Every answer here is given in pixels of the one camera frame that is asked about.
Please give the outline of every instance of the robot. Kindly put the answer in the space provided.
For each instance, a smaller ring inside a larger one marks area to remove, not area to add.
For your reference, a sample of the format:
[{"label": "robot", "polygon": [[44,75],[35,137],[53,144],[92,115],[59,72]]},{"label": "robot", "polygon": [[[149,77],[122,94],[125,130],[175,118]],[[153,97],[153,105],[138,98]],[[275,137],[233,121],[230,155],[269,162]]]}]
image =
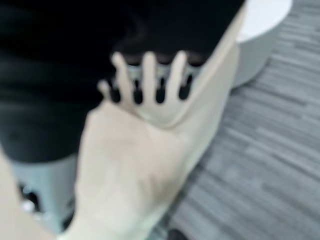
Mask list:
[{"label": "robot", "polygon": [[[192,103],[201,98],[198,89],[206,86],[197,78],[209,59],[216,64],[220,59],[230,61],[230,71],[236,69],[233,43],[243,19],[244,0],[117,1],[112,9],[109,5],[95,0],[0,4],[6,12],[0,16],[4,66],[0,70],[0,141],[23,210],[57,235],[68,230],[76,213],[81,137],[88,112],[103,100],[98,81],[107,83],[114,106],[128,98],[116,78],[112,54],[121,53],[126,63],[132,111],[166,129],[187,119]],[[180,51],[186,52],[186,64],[174,95],[169,91],[170,75]],[[148,81],[143,76],[145,52],[153,52],[156,59],[154,89],[143,87]],[[223,88],[218,119],[229,90]],[[148,91],[154,91],[157,106],[168,102],[171,109],[139,108],[151,101]],[[201,104],[210,105],[195,103],[198,109]],[[201,111],[193,114],[201,116]],[[150,226],[165,210],[156,214]]]}]

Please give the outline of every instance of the white stool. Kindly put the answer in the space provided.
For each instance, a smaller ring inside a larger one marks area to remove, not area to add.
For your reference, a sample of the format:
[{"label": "white stool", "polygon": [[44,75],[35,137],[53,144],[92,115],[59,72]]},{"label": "white stool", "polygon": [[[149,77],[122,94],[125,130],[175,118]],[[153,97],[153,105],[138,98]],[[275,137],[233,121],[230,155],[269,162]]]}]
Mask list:
[{"label": "white stool", "polygon": [[293,0],[247,0],[247,13],[238,36],[240,60],[233,87],[252,80],[265,66]]}]

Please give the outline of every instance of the floor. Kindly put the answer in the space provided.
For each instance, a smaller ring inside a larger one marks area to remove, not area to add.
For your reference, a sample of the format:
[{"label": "floor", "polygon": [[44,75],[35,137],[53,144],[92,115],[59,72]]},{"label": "floor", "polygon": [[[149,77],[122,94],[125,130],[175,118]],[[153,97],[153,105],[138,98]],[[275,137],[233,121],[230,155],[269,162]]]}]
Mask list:
[{"label": "floor", "polygon": [[217,137],[150,240],[320,239],[320,1],[295,0],[268,66],[232,92]]}]

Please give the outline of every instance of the finger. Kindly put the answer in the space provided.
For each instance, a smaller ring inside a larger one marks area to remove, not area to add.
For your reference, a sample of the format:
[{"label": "finger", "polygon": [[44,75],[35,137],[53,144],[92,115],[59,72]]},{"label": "finger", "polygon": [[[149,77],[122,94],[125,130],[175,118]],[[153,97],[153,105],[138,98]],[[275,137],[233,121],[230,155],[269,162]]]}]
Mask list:
[{"label": "finger", "polygon": [[156,69],[156,57],[154,53],[147,52],[144,55],[142,61],[143,69],[143,82],[142,82],[142,91],[144,95],[143,107],[150,109],[153,108],[156,98],[156,78],[155,78],[155,69]]},{"label": "finger", "polygon": [[98,82],[97,88],[100,93],[102,93],[105,100],[110,100],[110,88],[106,80],[102,79]]},{"label": "finger", "polygon": [[178,98],[183,72],[186,64],[186,53],[184,51],[180,51],[174,58],[171,67],[171,73],[169,76],[169,80],[167,83],[167,101],[171,105],[180,105],[181,101]]},{"label": "finger", "polygon": [[128,76],[127,63],[123,56],[116,52],[112,56],[112,63],[116,68],[116,84],[121,95],[121,102],[119,105],[132,112],[133,109],[133,85]]}]

